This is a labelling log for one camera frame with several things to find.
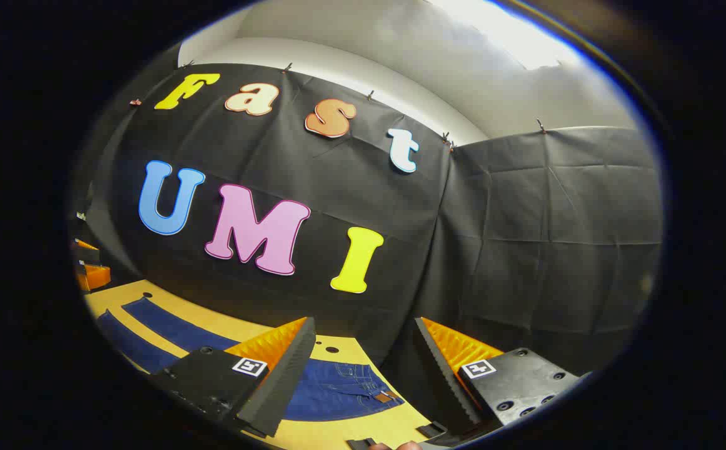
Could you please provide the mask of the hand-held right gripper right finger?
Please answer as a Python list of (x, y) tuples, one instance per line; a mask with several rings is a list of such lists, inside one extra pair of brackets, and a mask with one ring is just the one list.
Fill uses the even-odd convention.
[(449, 434), (474, 438), (522, 421), (589, 376), (503, 331), (472, 336), (415, 319), (414, 346)]

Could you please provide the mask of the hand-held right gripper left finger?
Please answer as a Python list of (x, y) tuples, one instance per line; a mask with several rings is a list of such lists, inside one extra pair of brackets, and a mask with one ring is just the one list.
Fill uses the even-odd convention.
[(229, 348), (200, 345), (149, 379), (217, 428), (272, 438), (314, 342), (315, 320), (303, 317)]

